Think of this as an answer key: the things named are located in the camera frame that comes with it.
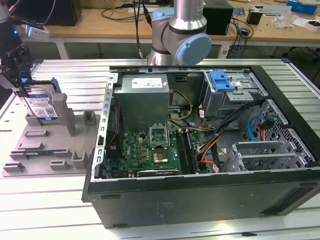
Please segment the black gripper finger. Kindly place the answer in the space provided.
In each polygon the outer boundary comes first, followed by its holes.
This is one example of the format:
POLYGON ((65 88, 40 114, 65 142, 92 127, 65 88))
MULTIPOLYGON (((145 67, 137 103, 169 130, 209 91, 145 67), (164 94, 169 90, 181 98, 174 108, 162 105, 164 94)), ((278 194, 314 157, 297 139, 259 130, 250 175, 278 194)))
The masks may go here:
POLYGON ((14 72, 11 72, 8 68, 1 65, 0 66, 0 85, 4 89, 17 89, 19 83, 17 81, 17 76, 14 72))
POLYGON ((23 79, 32 80, 31 68, 33 67, 33 58, 29 46, 22 44, 7 53, 6 72, 7 79, 16 89, 19 97, 27 97, 23 79))

